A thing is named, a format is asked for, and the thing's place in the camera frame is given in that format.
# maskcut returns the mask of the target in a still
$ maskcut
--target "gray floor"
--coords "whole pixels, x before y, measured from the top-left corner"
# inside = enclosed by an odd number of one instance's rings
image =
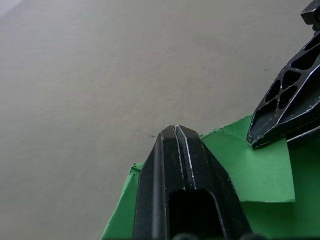
[[[252,113],[313,36],[311,0],[1,1],[6,240],[98,239],[152,135]]]

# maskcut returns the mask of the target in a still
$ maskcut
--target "green sheet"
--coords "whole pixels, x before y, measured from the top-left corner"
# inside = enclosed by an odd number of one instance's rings
[[[243,202],[254,233],[266,237],[320,236],[320,141],[290,152],[296,202]],[[131,238],[142,164],[134,165],[101,240]]]
[[[295,189],[286,139],[253,151],[246,142],[252,116],[216,129],[202,140],[229,173],[242,202],[293,202]]]

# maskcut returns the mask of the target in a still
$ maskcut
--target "gray surface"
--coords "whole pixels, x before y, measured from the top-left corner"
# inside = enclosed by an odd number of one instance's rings
[[[254,111],[312,37],[309,2],[25,0],[4,14],[0,239],[98,239],[152,135]]]

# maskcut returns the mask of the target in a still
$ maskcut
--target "green paper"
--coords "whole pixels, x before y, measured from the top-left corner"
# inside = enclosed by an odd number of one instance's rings
[[[286,139],[253,151],[246,142],[251,118],[216,129],[202,140],[229,173],[242,202],[293,202],[295,189]]]
[[[290,151],[295,202],[244,202],[255,233],[269,238],[320,237],[320,140]]]
[[[101,240],[112,238],[130,239],[132,237],[139,174],[143,165],[143,163],[138,165],[134,163],[131,167],[122,188],[119,202],[103,231]]]

